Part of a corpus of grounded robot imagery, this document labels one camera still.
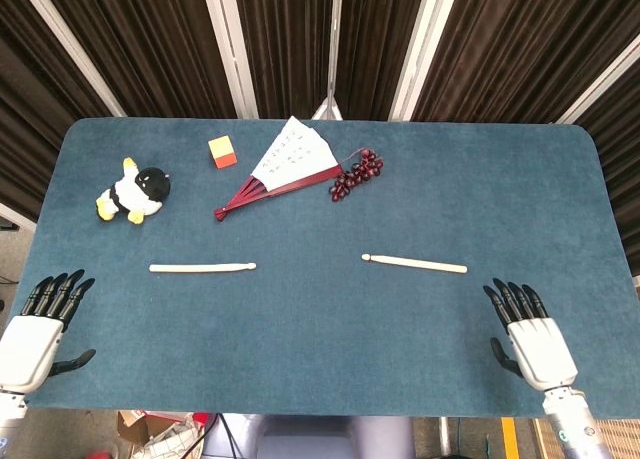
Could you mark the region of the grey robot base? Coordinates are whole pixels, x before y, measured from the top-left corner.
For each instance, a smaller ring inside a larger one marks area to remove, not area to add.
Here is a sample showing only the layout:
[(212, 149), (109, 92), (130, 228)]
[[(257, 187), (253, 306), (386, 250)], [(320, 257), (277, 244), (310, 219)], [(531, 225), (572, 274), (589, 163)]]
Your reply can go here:
[(269, 416), (255, 459), (416, 459), (406, 416)]

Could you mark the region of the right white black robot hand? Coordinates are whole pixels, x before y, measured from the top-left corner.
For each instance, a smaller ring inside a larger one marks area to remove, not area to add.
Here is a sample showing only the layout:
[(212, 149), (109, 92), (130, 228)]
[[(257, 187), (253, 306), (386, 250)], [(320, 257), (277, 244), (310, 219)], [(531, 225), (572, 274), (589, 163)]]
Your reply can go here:
[(498, 278), (483, 291), (489, 298), (514, 352), (509, 357), (496, 337), (490, 339), (494, 358), (505, 370), (533, 389), (547, 392), (574, 383), (578, 369), (556, 321), (539, 294)]

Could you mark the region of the blue felt table cover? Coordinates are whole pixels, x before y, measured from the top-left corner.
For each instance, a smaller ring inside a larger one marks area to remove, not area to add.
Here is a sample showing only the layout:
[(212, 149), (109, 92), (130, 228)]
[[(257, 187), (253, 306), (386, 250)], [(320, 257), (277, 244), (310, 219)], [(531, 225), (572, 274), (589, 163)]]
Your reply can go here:
[[(491, 351), (504, 330), (483, 287), (498, 278), (540, 295), (595, 415), (640, 417), (640, 300), (584, 129), (319, 122), (338, 158), (380, 153), (381, 175), (340, 202), (318, 184), (216, 220), (281, 127), (99, 118), (69, 128), (17, 302), (42, 278), (83, 269), (95, 282), (58, 356), (96, 354), (47, 380), (33, 406), (537, 416), (542, 395)], [(218, 169), (208, 141), (224, 135), (237, 163)], [(170, 175), (168, 198), (141, 225), (96, 213), (125, 157)], [(254, 270), (149, 271), (250, 262)]]

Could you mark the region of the red white folding fan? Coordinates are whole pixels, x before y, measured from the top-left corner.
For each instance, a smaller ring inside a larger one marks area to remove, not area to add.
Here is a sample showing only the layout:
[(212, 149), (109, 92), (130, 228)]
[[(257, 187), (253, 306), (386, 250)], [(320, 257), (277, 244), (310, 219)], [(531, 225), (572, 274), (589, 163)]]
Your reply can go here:
[(214, 215), (223, 221), (240, 207), (336, 178), (343, 172), (328, 142), (291, 116), (247, 180)]

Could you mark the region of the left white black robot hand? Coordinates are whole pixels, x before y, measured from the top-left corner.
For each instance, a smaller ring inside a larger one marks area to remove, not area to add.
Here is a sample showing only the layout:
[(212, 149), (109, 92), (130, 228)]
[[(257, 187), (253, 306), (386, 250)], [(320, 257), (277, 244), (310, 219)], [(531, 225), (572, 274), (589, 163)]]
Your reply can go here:
[(93, 278), (85, 271), (47, 276), (34, 286), (0, 337), (0, 393), (27, 395), (50, 378), (84, 367), (96, 354), (58, 361), (56, 355)]

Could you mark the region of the white metal frame post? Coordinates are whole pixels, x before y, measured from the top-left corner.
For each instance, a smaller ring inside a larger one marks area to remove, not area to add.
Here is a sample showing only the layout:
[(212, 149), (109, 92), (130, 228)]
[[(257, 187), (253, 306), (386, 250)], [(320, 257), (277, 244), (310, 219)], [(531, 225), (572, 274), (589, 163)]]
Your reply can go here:
[(237, 116), (259, 112), (237, 0), (205, 0)]
[(337, 68), (339, 59), (340, 30), (342, 16), (342, 1), (332, 0), (332, 12), (330, 23), (330, 42), (327, 75), (327, 95), (318, 107), (313, 120), (341, 120), (342, 115), (335, 99), (337, 84)]
[(421, 0), (395, 90), (389, 121), (410, 121), (455, 0)]
[(109, 112), (114, 117), (126, 117), (125, 108), (52, 0), (29, 0), (29, 2)]
[(640, 34), (612, 60), (555, 123), (574, 124), (638, 60), (640, 60)]

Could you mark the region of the light wooden drumstick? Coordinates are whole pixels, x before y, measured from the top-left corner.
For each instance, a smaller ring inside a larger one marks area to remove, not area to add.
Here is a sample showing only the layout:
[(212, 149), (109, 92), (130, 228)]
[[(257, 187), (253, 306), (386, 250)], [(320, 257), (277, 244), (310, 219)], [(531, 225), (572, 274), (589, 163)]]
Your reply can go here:
[(257, 265), (250, 263), (220, 263), (220, 264), (150, 264), (149, 271), (153, 273), (227, 273), (244, 270), (254, 270)]
[(400, 267), (418, 268), (439, 272), (448, 272), (455, 274), (466, 274), (468, 268), (464, 265), (441, 263), (427, 260), (402, 258), (389, 255), (375, 255), (369, 253), (363, 253), (361, 259), (366, 262), (376, 262), (387, 265), (394, 265)]

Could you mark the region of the dark brown curtain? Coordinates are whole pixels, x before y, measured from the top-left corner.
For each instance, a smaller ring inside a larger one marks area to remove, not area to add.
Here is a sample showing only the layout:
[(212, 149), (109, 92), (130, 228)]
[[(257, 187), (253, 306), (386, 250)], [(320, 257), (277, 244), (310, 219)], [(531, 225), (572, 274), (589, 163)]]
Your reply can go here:
[[(0, 204), (36, 220), (67, 129), (89, 117), (233, 118), (207, 0), (49, 0), (100, 93), (32, 0), (0, 0)], [(234, 0), (258, 114), (386, 120), (425, 0)], [(633, 43), (640, 0), (453, 0), (412, 119), (552, 122)], [(107, 105), (107, 98), (116, 105)]]

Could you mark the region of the black white penguin plush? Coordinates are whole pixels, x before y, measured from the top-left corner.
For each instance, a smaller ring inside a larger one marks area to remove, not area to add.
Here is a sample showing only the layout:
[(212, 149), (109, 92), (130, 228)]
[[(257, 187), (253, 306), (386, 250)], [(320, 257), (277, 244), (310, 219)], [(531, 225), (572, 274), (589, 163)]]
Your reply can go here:
[(156, 214), (168, 198), (170, 175), (157, 167), (140, 169), (131, 157), (123, 159), (122, 168), (122, 178), (96, 199), (96, 213), (105, 222), (122, 213), (130, 223), (141, 225), (147, 216)]

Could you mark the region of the open cardboard box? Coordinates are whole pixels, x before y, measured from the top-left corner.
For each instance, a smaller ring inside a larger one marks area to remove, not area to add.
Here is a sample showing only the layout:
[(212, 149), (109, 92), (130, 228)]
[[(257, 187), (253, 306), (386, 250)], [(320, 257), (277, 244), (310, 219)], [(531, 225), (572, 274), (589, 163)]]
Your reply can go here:
[(210, 412), (119, 410), (117, 432), (130, 446), (126, 459), (202, 459), (217, 419)]

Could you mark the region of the dark red grape bunch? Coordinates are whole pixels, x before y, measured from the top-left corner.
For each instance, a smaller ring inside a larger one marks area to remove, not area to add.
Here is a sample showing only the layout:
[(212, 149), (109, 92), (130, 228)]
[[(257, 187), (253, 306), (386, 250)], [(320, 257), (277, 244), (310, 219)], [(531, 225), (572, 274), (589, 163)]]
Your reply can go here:
[(359, 154), (359, 161), (353, 163), (348, 170), (341, 172), (330, 187), (328, 193), (333, 202), (343, 200), (357, 186), (381, 175), (384, 159), (374, 149), (364, 148), (359, 151)]

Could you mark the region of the yellow orange cube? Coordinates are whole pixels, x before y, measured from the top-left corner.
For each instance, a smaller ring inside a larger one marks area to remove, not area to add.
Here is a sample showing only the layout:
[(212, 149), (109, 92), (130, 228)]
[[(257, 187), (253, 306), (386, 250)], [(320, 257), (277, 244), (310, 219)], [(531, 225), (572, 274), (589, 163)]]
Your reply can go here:
[(237, 163), (237, 156), (228, 135), (209, 140), (208, 147), (218, 169), (227, 168)]

